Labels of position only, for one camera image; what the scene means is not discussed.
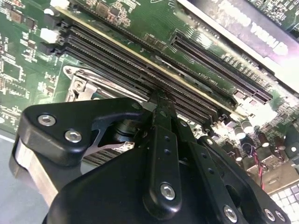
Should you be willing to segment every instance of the red wire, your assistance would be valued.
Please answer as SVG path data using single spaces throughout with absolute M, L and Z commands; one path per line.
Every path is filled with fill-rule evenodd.
M 259 161 L 258 159 L 258 156 L 257 156 L 257 153 L 256 151 L 253 152 L 253 156 L 254 156 L 254 160 L 257 164 L 257 168 L 258 168 L 258 176 L 260 178 L 260 186 L 261 188 L 264 190 L 264 184 L 263 184 L 263 167 L 262 167 L 262 164 L 261 162 Z

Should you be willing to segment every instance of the white connector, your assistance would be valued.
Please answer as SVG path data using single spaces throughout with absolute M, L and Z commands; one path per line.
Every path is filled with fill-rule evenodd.
M 48 43 L 55 43 L 58 39 L 59 32 L 57 30 L 50 30 L 47 28 L 41 29 L 40 37 Z
M 60 7 L 63 9 L 67 9 L 70 2 L 68 0 L 51 0 L 50 5 L 53 7 Z

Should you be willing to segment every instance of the motherboard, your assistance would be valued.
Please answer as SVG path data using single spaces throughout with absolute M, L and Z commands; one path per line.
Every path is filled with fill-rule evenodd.
M 299 0 L 243 1 L 299 46 Z M 249 158 L 245 170 L 260 176 L 260 167 L 266 173 L 284 164 L 299 94 L 180 2 L 0 0 L 0 128 L 15 133 L 30 105 L 74 101 L 71 85 L 80 77 L 97 89 L 80 100 L 123 95 L 142 102 L 162 88 L 196 138 L 209 135 Z M 259 154 L 266 164 L 256 163 Z M 114 155 L 87 160 L 99 165 L 106 156 Z

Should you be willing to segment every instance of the metal screw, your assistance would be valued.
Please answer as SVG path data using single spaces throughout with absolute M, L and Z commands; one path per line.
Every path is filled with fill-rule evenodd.
M 266 216 L 268 217 L 268 219 L 270 219 L 271 221 L 275 221 L 275 217 L 274 215 L 272 214 L 272 212 L 270 212 L 268 209 L 264 209 L 265 213 L 266 213 Z
M 72 143 L 78 143 L 82 140 L 82 136 L 79 132 L 75 130 L 69 130 L 64 134 L 66 140 Z
M 208 143 L 209 145 L 212 145 L 212 144 L 213 144 L 212 140 L 210 140 L 210 139 L 207 139 L 206 141 L 207 141 L 207 143 Z
M 132 104 L 132 107 L 134 107 L 134 108 L 137 109 L 137 110 L 140 110 L 140 109 L 142 108 L 141 105 L 138 104 L 138 103 L 133 103 L 133 104 Z
M 276 215 L 278 218 L 281 219 L 281 221 L 285 222 L 285 217 L 280 213 L 280 211 L 275 210 Z
M 232 222 L 232 223 L 236 223 L 238 221 L 238 217 L 236 215 L 236 213 L 232 210 L 231 207 L 229 207 L 228 205 L 225 205 L 223 207 L 223 211 L 225 216 Z
M 167 200 L 172 201 L 176 196 L 176 193 L 174 192 L 174 189 L 167 183 L 163 183 L 160 187 L 160 190 L 161 190 L 162 195 Z
M 72 70 L 71 70 L 71 69 L 66 69 L 65 72 L 66 72 L 67 74 L 71 74 L 71 73 L 72 73 Z
M 42 114 L 37 118 L 38 123 L 44 126 L 52 126 L 56 123 L 56 119 L 48 114 Z
M 75 87 L 75 90 L 78 91 L 78 92 L 82 92 L 84 90 L 84 85 L 81 81 L 79 80 L 76 80 L 74 82 L 74 87 Z
M 160 114 L 161 114 L 163 117 L 167 117 L 167 114 L 165 113 L 165 111 L 160 111 Z
M 181 125 L 184 126 L 184 127 L 187 127 L 187 123 L 184 122 L 183 120 L 181 120 Z

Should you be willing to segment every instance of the gray surface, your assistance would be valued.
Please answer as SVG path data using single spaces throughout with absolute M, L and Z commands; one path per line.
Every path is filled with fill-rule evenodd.
M 0 224 L 41 224 L 48 206 L 42 195 L 13 178 L 8 167 L 12 147 L 0 139 Z M 83 173 L 91 169 L 82 164 Z

